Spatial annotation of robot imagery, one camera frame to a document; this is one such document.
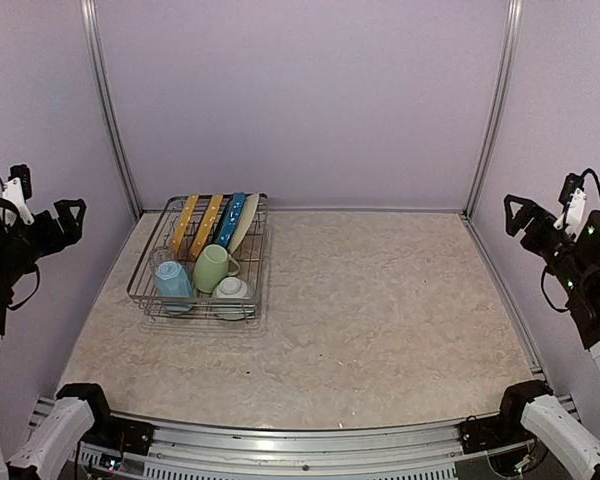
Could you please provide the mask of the yellow dotted plate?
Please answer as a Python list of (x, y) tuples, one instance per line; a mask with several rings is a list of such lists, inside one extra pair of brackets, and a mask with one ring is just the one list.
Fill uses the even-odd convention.
[(214, 226), (220, 206), (222, 204), (223, 195), (214, 194), (211, 196), (204, 215), (200, 221), (199, 227), (196, 230), (194, 240), (189, 249), (188, 255), (192, 261), (196, 261), (202, 253), (211, 230)]
[(184, 207), (182, 208), (180, 217), (175, 225), (174, 234), (171, 241), (171, 248), (175, 255), (179, 254), (181, 245), (189, 225), (190, 219), (198, 203), (199, 196), (191, 195), (187, 198)]

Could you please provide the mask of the blue dotted plate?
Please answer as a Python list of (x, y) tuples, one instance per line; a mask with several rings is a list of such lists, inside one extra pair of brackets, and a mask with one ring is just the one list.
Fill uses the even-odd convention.
[(212, 243), (227, 248), (231, 237), (233, 236), (238, 220), (241, 216), (246, 194), (244, 192), (236, 192), (231, 195), (225, 205), (220, 220), (212, 238)]

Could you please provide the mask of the cream speckled plate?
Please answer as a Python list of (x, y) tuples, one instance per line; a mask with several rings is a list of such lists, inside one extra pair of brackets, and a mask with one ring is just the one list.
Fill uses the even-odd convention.
[(227, 247), (227, 251), (230, 254), (233, 254), (238, 249), (246, 237), (256, 216), (259, 200), (259, 193), (253, 193), (246, 197), (237, 226)]

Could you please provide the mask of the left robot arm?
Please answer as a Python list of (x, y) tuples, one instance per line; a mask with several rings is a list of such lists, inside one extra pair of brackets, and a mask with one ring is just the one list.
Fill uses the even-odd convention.
[[(34, 214), (31, 173), (14, 165), (0, 176), (0, 349), (9, 313), (21, 309), (14, 289), (27, 275), (38, 276), (41, 258), (76, 244), (82, 237), (86, 204), (59, 200), (52, 211)], [(93, 383), (66, 384), (59, 390), (51, 413), (15, 454), (6, 456), (0, 441), (0, 479), (56, 479), (68, 460), (79, 459), (83, 438), (101, 445), (113, 443), (120, 424), (111, 415), (103, 389)]]

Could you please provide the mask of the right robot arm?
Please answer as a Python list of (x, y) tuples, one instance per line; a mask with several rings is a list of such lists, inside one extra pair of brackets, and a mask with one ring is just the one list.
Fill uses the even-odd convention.
[[(576, 191), (562, 202), (563, 213), (555, 215), (531, 199), (508, 195), (505, 225), (524, 250), (542, 259), (545, 273), (562, 288), (562, 310), (573, 324), (572, 342), (596, 368), (600, 393), (600, 209), (579, 213), (583, 197)], [(600, 479), (600, 439), (539, 381), (508, 388), (491, 426), (492, 436), (503, 444), (530, 434), (573, 479)]]

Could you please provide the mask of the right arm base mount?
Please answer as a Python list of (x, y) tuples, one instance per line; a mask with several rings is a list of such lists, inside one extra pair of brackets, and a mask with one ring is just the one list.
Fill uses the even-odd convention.
[(507, 427), (498, 415), (467, 417), (458, 425), (459, 438), (465, 455), (494, 450), (534, 438), (520, 425)]

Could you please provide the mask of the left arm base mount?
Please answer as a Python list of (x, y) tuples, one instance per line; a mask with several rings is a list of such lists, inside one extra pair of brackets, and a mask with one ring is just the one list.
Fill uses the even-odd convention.
[(81, 437), (81, 441), (120, 454), (147, 455), (154, 432), (155, 426), (150, 423), (113, 416), (97, 421)]

